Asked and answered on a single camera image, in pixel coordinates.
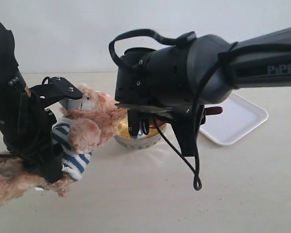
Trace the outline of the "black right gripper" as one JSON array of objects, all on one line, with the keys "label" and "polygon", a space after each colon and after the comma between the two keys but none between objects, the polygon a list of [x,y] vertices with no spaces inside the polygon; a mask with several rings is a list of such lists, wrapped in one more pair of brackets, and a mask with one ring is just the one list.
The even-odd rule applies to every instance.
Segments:
[{"label": "black right gripper", "polygon": [[197,96],[203,58],[201,49],[195,47],[134,47],[122,56],[113,55],[118,67],[115,100],[119,107],[129,109],[128,132],[132,139],[145,139],[149,134],[149,120],[139,112],[156,114],[172,119],[182,156],[196,156],[199,128],[206,122],[202,98]]}]

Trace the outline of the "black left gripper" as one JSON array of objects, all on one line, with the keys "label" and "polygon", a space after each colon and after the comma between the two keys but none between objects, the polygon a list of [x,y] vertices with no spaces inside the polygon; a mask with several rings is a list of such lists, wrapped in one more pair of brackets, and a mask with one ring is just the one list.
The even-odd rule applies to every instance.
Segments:
[{"label": "black left gripper", "polygon": [[3,157],[21,158],[25,171],[55,183],[63,177],[63,148],[52,145],[50,131],[57,120],[48,107],[60,103],[65,109],[80,109],[83,93],[60,76],[46,76],[28,91],[20,84],[5,84],[2,90],[8,117]]}]

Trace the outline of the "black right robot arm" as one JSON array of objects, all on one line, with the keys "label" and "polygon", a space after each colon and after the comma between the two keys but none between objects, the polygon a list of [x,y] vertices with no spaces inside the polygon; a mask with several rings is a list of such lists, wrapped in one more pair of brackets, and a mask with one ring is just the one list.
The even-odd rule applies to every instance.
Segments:
[{"label": "black right robot arm", "polygon": [[132,137],[148,128],[149,118],[165,121],[184,157],[197,155],[205,105],[223,102],[234,89],[291,86],[291,27],[233,43],[195,32],[167,38],[152,29],[128,31],[115,40],[138,36],[163,48],[130,48],[118,56],[115,42],[109,43],[118,67],[115,100],[129,111]]}]

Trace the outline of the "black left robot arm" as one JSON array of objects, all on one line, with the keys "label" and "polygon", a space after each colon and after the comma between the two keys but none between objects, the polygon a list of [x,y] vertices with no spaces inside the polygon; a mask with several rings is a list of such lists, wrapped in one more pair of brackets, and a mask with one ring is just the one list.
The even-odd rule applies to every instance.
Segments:
[{"label": "black left robot arm", "polygon": [[15,39],[0,22],[0,132],[8,151],[23,161],[25,169],[49,183],[63,177],[62,146],[52,142],[56,117],[49,107],[81,105],[82,92],[63,77],[45,77],[28,87],[15,58]]}]

